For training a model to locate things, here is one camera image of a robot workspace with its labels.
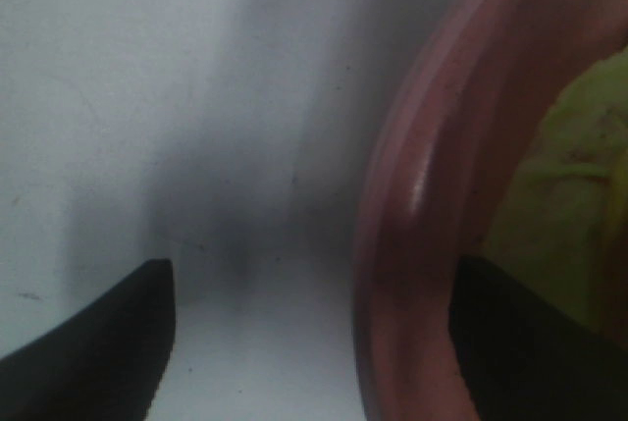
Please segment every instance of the pink bowl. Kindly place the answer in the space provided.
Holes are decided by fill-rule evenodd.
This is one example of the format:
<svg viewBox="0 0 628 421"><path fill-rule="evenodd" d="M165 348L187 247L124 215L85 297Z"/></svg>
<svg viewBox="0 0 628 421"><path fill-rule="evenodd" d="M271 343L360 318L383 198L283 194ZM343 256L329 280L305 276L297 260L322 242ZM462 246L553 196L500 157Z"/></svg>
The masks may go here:
<svg viewBox="0 0 628 421"><path fill-rule="evenodd" d="M462 0L425 48L358 224L355 340L372 419L478 419L447 330L455 263L477 250L558 92L627 40L628 0Z"/></svg>

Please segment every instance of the black object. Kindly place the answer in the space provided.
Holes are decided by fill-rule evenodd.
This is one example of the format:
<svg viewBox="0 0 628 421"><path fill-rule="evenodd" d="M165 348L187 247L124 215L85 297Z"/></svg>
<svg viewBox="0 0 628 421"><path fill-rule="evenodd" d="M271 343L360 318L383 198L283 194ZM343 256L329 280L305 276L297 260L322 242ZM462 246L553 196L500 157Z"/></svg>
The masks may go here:
<svg viewBox="0 0 628 421"><path fill-rule="evenodd" d="M172 264L150 261L0 360L0 420L143 420L174 338Z"/></svg>
<svg viewBox="0 0 628 421"><path fill-rule="evenodd" d="M484 421L628 420L628 354L492 263L461 260L449 330Z"/></svg>

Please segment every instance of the gray surface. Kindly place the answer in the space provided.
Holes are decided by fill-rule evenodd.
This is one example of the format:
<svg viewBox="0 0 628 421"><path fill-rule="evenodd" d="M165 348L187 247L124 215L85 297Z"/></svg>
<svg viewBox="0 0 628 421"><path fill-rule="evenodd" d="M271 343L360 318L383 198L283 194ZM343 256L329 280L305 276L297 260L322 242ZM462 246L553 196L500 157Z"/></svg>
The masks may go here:
<svg viewBox="0 0 628 421"><path fill-rule="evenodd" d="M152 421L362 419L357 197L449 2L0 0L0 354L170 256Z"/></svg>

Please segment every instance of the green object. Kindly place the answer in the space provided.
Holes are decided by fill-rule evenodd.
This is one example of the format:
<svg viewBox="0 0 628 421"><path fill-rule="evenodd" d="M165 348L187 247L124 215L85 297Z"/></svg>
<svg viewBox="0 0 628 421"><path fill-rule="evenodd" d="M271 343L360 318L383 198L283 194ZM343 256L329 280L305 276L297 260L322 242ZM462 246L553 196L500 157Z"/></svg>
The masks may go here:
<svg viewBox="0 0 628 421"><path fill-rule="evenodd" d="M488 259L593 331L601 325L604 250L628 215L627 152L628 50L560 94L484 246Z"/></svg>

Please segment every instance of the bowl rim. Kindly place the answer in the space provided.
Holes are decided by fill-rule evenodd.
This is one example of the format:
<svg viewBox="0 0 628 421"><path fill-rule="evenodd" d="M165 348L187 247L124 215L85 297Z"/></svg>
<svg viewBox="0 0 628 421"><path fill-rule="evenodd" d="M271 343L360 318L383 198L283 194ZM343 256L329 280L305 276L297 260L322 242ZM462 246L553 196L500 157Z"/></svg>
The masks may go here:
<svg viewBox="0 0 628 421"><path fill-rule="evenodd" d="M433 80L440 73L460 35L478 17L486 3L487 0L453 1L405 76L371 154L358 209L352 301L355 364L362 403L369 421L384 419L373 368L369 286L376 265L375 251L379 235L384 227L382 218L388 191L396 168L394 158L410 134L417 107L427 96ZM443 117L446 117L446 109L443 109Z"/></svg>

